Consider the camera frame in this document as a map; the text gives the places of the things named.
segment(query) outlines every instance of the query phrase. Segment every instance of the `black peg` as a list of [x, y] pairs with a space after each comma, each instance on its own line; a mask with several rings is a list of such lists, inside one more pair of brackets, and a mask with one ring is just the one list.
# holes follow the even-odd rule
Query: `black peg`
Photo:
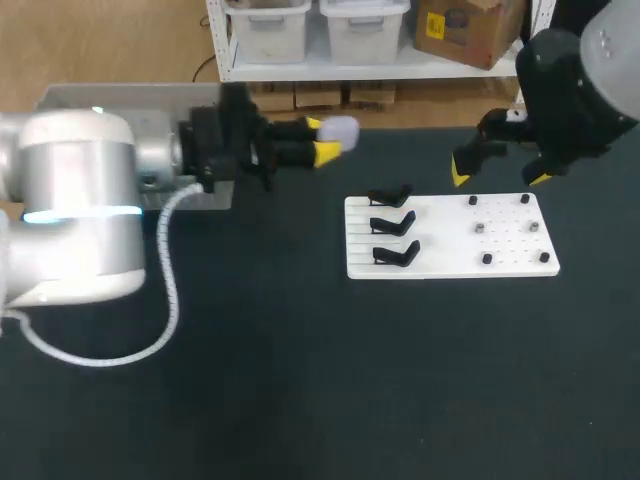
[[416, 212], [411, 210], [404, 216], [404, 219], [400, 223], [389, 222], [382, 218], [372, 218], [369, 220], [369, 226], [372, 233], [380, 234], [386, 233], [388, 235], [394, 235], [396, 237], [403, 237], [405, 233], [411, 228], [413, 222], [416, 221]]
[[371, 190], [367, 196], [369, 197], [369, 205], [373, 206], [373, 202], [376, 202], [385, 207], [400, 208], [412, 192], [411, 185], [403, 185], [400, 190]]
[[408, 267], [416, 258], [420, 251], [420, 241], [414, 240], [407, 251], [404, 253], [398, 253], [386, 248], [374, 247], [373, 259], [376, 265], [395, 265], [398, 267]]

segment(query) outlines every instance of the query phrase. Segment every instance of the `white pegboard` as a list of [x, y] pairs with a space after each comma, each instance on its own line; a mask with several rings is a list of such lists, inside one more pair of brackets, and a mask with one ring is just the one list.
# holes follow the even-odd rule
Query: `white pegboard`
[[[529, 202], [522, 203], [522, 195], [476, 195], [475, 205], [469, 203], [469, 195], [414, 196], [401, 208], [348, 197], [344, 202], [347, 273], [353, 279], [557, 275], [560, 263], [538, 201], [529, 193]], [[412, 210], [416, 220], [405, 236], [372, 233], [371, 218], [399, 223]], [[408, 267], [375, 264], [374, 247], [403, 253], [415, 240], [421, 250]], [[540, 261], [544, 252], [549, 254], [546, 263]], [[488, 265], [483, 263], [485, 254], [492, 257]]]

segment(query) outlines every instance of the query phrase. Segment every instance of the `coiled cable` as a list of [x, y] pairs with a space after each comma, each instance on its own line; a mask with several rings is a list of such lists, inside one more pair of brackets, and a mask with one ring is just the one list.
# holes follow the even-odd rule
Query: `coiled cable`
[[165, 206], [160, 213], [160, 217], [158, 219], [158, 228], [156, 231], [156, 241], [158, 245], [158, 256], [160, 257], [160, 266], [162, 268], [162, 276], [164, 278], [164, 284], [167, 292], [167, 302], [169, 304], [169, 319], [167, 321], [167, 326], [164, 331], [155, 341], [153, 345], [148, 346], [144, 350], [140, 352], [133, 353], [131, 355], [126, 355], [120, 358], [108, 358], [108, 359], [96, 359], [96, 358], [85, 358], [79, 357], [77, 355], [73, 355], [67, 352], [60, 350], [59, 348], [54, 347], [53, 345], [45, 342], [34, 330], [31, 328], [31, 321], [29, 320], [29, 316], [20, 310], [7, 310], [4, 312], [0, 321], [4, 318], [13, 318], [18, 320], [20, 324], [20, 330], [26, 337], [26, 339], [40, 350], [42, 353], [49, 355], [50, 357], [56, 358], [66, 363], [71, 363], [74, 365], [78, 365], [81, 367], [92, 367], [92, 368], [108, 368], [108, 367], [119, 367], [122, 365], [128, 365], [131, 363], [138, 362], [142, 359], [150, 357], [154, 353], [158, 352], [162, 347], [164, 347], [171, 337], [176, 331], [176, 327], [178, 326], [178, 320], [180, 317], [180, 305], [178, 302], [178, 289], [176, 287], [176, 280], [173, 275], [173, 267], [171, 265], [171, 254], [169, 251], [169, 222], [171, 220], [171, 215], [174, 210], [178, 206], [178, 204], [191, 195], [195, 195], [197, 193], [201, 193], [202, 185], [199, 183], [195, 183], [185, 187], [181, 190], [178, 190], [174, 193], [171, 198], [167, 201]]

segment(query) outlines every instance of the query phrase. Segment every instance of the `storage bin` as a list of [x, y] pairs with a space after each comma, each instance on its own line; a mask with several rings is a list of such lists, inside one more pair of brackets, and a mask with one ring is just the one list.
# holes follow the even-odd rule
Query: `storage bin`
[[329, 21], [333, 62], [394, 63], [402, 15], [410, 7], [410, 0], [320, 0], [320, 12]]
[[234, 8], [225, 4], [248, 63], [302, 62], [306, 48], [306, 16], [311, 0], [292, 0], [286, 8]]

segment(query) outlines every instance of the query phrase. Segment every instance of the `brown box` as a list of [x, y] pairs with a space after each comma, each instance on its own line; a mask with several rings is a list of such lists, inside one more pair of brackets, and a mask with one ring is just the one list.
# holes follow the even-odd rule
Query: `brown box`
[[518, 38], [526, 0], [421, 0], [415, 47], [490, 70]]
[[340, 82], [296, 82], [296, 109], [342, 105]]
[[350, 82], [349, 106], [384, 110], [396, 101], [396, 83], [388, 80]]
[[292, 82], [250, 83], [251, 101], [261, 112], [292, 112], [293, 102]]

